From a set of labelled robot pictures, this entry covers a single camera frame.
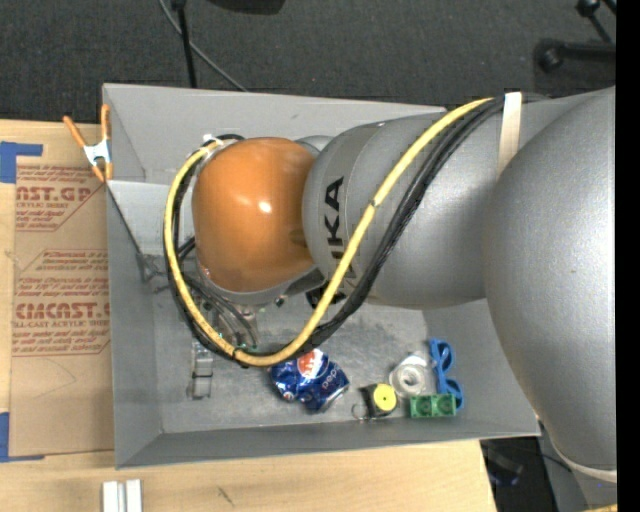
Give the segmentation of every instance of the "cable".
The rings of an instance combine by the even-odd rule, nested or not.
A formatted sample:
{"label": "cable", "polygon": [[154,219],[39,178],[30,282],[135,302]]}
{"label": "cable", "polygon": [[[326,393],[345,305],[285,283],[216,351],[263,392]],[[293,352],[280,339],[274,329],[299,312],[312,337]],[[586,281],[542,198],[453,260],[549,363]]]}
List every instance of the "cable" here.
{"label": "cable", "polygon": [[[158,0],[158,3],[160,4],[160,8],[162,9],[162,12],[164,13],[165,17],[169,20],[169,23],[171,23],[171,26],[173,26],[175,31],[178,34],[180,34],[180,36],[182,36],[182,31],[180,30],[180,26],[178,25],[176,20],[173,19],[173,16],[171,15],[171,11],[166,6],[164,1],[163,0]],[[196,52],[196,55],[198,55],[198,57],[200,57],[211,69],[213,69],[216,73],[220,74],[223,78],[225,78],[234,87],[236,87],[238,90],[240,90],[242,92],[249,92],[242,84],[240,84],[238,81],[234,80],[231,76],[229,76],[227,74],[227,72],[224,69],[222,69],[215,62],[213,62],[209,57],[207,57],[207,55],[200,48],[198,48],[193,43],[193,41],[189,42],[189,46],[191,46],[193,51]]]}
{"label": "cable", "polygon": [[362,218],[360,219],[360,222],[356,226],[356,229],[353,232],[351,239],[349,240],[349,243],[347,244],[347,248],[344,252],[344,255],[342,256],[342,259],[338,263],[338,267],[333,277],[327,285],[324,295],[322,296],[313,314],[311,315],[305,326],[302,328],[301,332],[288,345],[271,354],[249,354],[247,352],[244,352],[243,350],[237,349],[229,342],[224,340],[206,322],[201,312],[194,304],[193,298],[188,292],[187,285],[184,281],[182,273],[180,272],[179,262],[175,252],[176,244],[174,244],[174,239],[177,239],[177,231],[176,225],[173,224],[173,221],[176,219],[179,220],[181,193],[182,195],[184,195],[184,192],[181,189],[186,186],[185,183],[188,184],[188,181],[194,174],[196,165],[206,154],[219,149],[221,146],[224,146],[224,143],[222,141],[214,141],[210,144],[207,144],[205,147],[200,148],[193,155],[191,155],[176,174],[169,189],[167,207],[164,216],[163,241],[167,262],[170,269],[170,283],[175,285],[177,295],[180,297],[179,300],[185,307],[186,313],[189,318],[204,332],[206,336],[209,337],[209,341],[211,342],[209,343],[209,345],[213,344],[217,346],[218,349],[220,349],[224,354],[247,366],[273,366],[274,364],[290,359],[295,354],[297,354],[298,351],[303,347],[305,342],[313,334],[314,329],[328,309],[328,306],[331,303],[338,287],[340,286],[340,283],[342,282],[342,279],[344,278],[356,254],[356,251],[358,250],[358,247],[360,246],[360,243],[362,242],[362,239],[367,232],[369,225],[375,217],[378,206],[380,206],[380,204],[382,204],[382,202],[386,199],[400,176],[402,176],[402,174],[408,169],[411,163],[413,163],[415,158],[427,146],[427,144],[435,139],[443,130],[445,130],[447,127],[449,127],[449,125],[451,125],[458,119],[472,112],[478,106],[486,103],[487,101],[489,101],[489,98],[477,100],[459,107],[452,112],[448,112],[443,117],[434,122],[416,140],[416,142],[411,145],[408,151],[402,156],[402,158],[400,158],[398,163],[387,175],[382,185],[375,193],[370,204],[367,206],[364,214],[362,215]]}
{"label": "cable", "polygon": [[614,16],[618,15],[618,2],[616,0],[604,0],[604,3],[611,10]]}
{"label": "cable", "polygon": [[389,223],[385,234],[378,244],[371,262],[363,272],[358,284],[342,305],[342,308],[327,323],[319,326],[308,340],[306,348],[317,348],[331,337],[364,303],[382,266],[402,235],[413,214],[420,205],[422,198],[433,179],[437,176],[444,163],[451,154],[466,140],[466,138],[489,117],[498,113],[503,106],[504,99],[494,99],[485,103],[478,110],[468,114],[464,120],[445,133],[423,162],[421,168],[413,178],[407,192]]}
{"label": "cable", "polygon": [[[187,255],[195,248],[195,246],[196,246],[196,239],[195,237],[192,236],[189,239],[187,239],[187,241],[184,244],[182,244],[178,249],[178,261],[181,264],[180,270],[182,270],[182,262],[187,257]],[[242,327],[244,327],[244,329],[247,331],[247,334],[251,338],[251,341],[253,342],[253,344],[257,345],[258,339],[255,334],[255,329],[247,321],[244,315],[240,313],[233,306],[233,304],[231,304],[223,296],[218,295],[217,293],[211,290],[206,290],[196,279],[189,277],[186,274],[184,274],[184,279],[185,279],[185,282],[191,288],[196,290],[202,298],[206,299],[207,302],[209,302],[214,307],[216,307],[218,312],[220,312],[221,314],[224,314],[224,310],[227,310],[229,313],[231,313],[235,317],[235,319],[242,325]]]}
{"label": "cable", "polygon": [[193,66],[193,54],[191,53],[191,44],[189,41],[189,27],[187,26],[187,15],[184,12],[185,2],[180,2],[178,7],[178,21],[180,22],[180,31],[182,32],[182,45],[184,46],[184,56],[187,59],[187,71],[189,72],[189,85],[192,89],[198,88],[196,79],[196,68]]}
{"label": "cable", "polygon": [[[487,445],[487,449],[494,449],[495,447],[491,447],[490,445]],[[573,470],[567,466],[564,462],[562,462],[560,459],[556,459],[555,457],[552,457],[551,455],[547,455],[546,453],[542,453],[541,451],[536,451],[536,450],[532,450],[530,448],[523,448],[521,446],[514,446],[512,444],[505,446],[504,447],[505,450],[516,450],[519,452],[523,452],[523,453],[530,453],[531,455],[537,455],[539,457],[542,457],[543,459],[547,459],[551,462],[556,463],[558,466],[560,466],[562,469],[565,469],[566,471],[568,471],[569,473],[573,473]]]}

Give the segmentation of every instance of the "black floor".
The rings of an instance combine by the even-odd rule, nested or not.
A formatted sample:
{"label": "black floor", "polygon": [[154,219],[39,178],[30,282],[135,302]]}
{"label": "black floor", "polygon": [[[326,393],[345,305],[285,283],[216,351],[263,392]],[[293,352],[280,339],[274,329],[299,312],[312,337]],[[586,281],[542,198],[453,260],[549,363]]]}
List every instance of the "black floor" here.
{"label": "black floor", "polygon": [[[541,39],[597,39],[575,1],[287,0],[260,16],[190,0],[187,19],[193,42],[251,91],[451,106],[505,90],[557,97],[613,85],[615,63],[545,74],[534,62]],[[598,18],[615,39],[615,17],[603,6]],[[104,82],[188,86],[159,0],[5,1],[0,28],[3,118],[95,122]],[[199,87],[233,89],[195,65]],[[535,441],[505,446],[524,470],[517,485],[495,488],[498,510],[554,511]]]}

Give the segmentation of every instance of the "crushed soda can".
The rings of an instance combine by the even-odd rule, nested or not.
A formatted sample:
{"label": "crushed soda can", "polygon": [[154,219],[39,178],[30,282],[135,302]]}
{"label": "crushed soda can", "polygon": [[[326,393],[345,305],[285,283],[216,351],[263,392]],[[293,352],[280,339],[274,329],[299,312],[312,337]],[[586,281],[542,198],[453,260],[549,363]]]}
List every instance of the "crushed soda can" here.
{"label": "crushed soda can", "polygon": [[349,388],[342,368],[318,349],[272,366],[269,376],[282,398],[298,400],[312,412],[326,411]]}

